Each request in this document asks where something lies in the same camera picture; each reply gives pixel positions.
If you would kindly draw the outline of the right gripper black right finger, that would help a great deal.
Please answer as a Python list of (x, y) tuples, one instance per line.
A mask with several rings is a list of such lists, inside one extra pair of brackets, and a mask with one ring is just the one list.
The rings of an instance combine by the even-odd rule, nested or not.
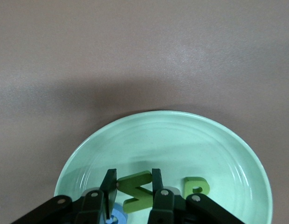
[(239, 218), (208, 196), (194, 193), (186, 199), (163, 186), (161, 170), (152, 169), (153, 206), (149, 224), (241, 224)]

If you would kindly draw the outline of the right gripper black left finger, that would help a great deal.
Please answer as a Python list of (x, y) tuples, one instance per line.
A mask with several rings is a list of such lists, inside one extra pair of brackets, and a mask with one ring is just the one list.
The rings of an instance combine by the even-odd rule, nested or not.
[(117, 195), (117, 170), (109, 169), (98, 188), (86, 190), (76, 201), (55, 196), (18, 218), (16, 224), (104, 224), (111, 218)]

